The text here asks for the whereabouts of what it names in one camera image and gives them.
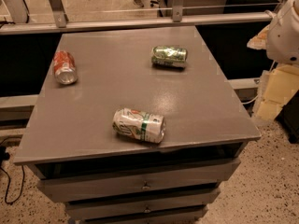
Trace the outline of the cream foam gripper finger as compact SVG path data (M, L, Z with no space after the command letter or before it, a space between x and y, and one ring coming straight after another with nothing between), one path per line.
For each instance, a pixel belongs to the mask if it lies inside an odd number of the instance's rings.
M253 108L254 116L261 120L274 120L298 91L299 66L279 64L261 77L259 97Z
M247 47L250 49L266 49L267 34L269 26L266 25L256 36L251 38L247 43Z

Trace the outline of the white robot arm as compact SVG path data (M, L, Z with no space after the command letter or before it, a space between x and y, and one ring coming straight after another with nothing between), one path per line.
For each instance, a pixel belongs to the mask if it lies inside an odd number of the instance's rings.
M254 116L263 120L274 120L299 90L299 0L288 0L270 15L271 22L247 43L278 64L261 76Z

